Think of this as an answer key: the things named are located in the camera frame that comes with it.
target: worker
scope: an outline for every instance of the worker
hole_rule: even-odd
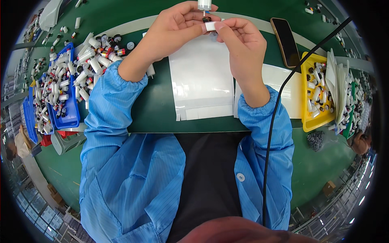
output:
[[[40,135],[37,135],[37,137],[37,144],[39,144],[42,141],[42,137]],[[20,125],[19,133],[15,136],[15,139],[9,138],[5,142],[5,146],[7,159],[12,161],[17,155],[22,159],[29,156],[31,154],[31,150],[36,146],[36,144],[31,141],[23,125]]]
[[[218,21],[217,41],[230,52],[231,72],[243,91],[239,119],[250,132],[128,135],[132,105],[149,81],[148,67],[207,33],[197,2],[163,10],[137,47],[106,70],[89,98],[80,213],[97,243],[317,242],[286,231],[294,145],[281,104],[262,215],[266,148],[278,95],[262,80],[266,40],[247,19],[220,22],[206,16]]]
[[[367,127],[365,133],[361,130],[347,139],[347,144],[359,155],[365,154],[371,147],[371,128]]]

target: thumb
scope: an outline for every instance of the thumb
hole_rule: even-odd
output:
[[[244,44],[238,39],[234,31],[223,22],[216,22],[215,30],[226,44],[230,53],[239,52],[244,47]]]
[[[174,32],[176,33],[177,40],[181,41],[184,45],[188,41],[205,34],[207,28],[205,27],[205,24],[195,24],[182,30],[175,30]]]

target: yellow plastic tray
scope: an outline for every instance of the yellow plastic tray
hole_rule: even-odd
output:
[[[321,127],[327,123],[329,123],[330,121],[334,120],[335,119],[335,112],[331,113],[329,110],[325,110],[324,112],[320,112],[320,115],[318,115],[317,117],[315,118],[311,118],[311,113],[308,112],[308,109],[307,109],[307,91],[310,90],[311,91],[311,94],[309,96],[310,99],[312,99],[312,96],[313,96],[313,92],[314,90],[313,89],[310,89],[308,88],[308,85],[307,85],[307,74],[309,74],[309,71],[308,69],[310,67],[313,67],[314,68],[314,63],[315,62],[318,62],[318,63],[327,63],[327,58],[323,57],[323,56],[319,56],[319,55],[316,55],[316,54],[312,54],[302,65],[301,65],[301,77],[302,77],[302,82],[303,82],[303,85],[302,85],[302,108],[301,108],[301,113],[302,113],[302,116],[301,116],[301,121],[303,123],[303,130],[304,132],[309,132],[309,131],[312,131],[313,129],[316,129],[318,127]],[[333,105],[333,102],[332,101],[328,101],[327,99],[327,102],[324,103],[324,105],[329,105],[331,107],[331,105]]]

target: blue anti-static jacket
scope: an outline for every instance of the blue anti-static jacket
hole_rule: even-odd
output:
[[[148,79],[126,82],[113,63],[91,93],[81,152],[81,223],[96,242],[166,242],[184,178],[185,153],[173,134],[131,134],[131,107]],[[251,108],[239,99],[240,121],[252,133],[237,147],[235,180],[243,217],[262,223],[263,171],[270,101]],[[288,229],[292,198],[292,126],[284,106],[275,117],[267,177],[267,224]]]

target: black cable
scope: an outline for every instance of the black cable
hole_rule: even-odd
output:
[[[284,89],[286,83],[289,81],[289,79],[292,77],[292,75],[296,72],[296,70],[307,60],[307,58],[312,55],[319,47],[321,47],[324,43],[329,41],[332,37],[334,37],[341,29],[343,29],[348,23],[351,22],[351,18],[347,18],[341,25],[338,26],[331,34],[329,34],[324,40],[322,40],[319,44],[317,44],[312,50],[308,52],[307,55],[301,59],[300,63],[293,69],[293,71],[289,74],[289,76],[286,78],[286,80],[282,83],[280,91],[278,92],[277,101],[275,102],[275,107],[273,111],[272,120],[270,122],[270,129],[269,129],[269,138],[268,138],[268,146],[266,151],[266,159],[265,159],[265,171],[263,175],[263,206],[262,206],[262,225],[266,227],[266,181],[267,181],[267,168],[269,164],[269,153],[270,153],[270,142],[272,140],[272,131],[273,131],[273,123],[275,114],[277,112],[278,104],[280,103],[281,99],[281,92]]]

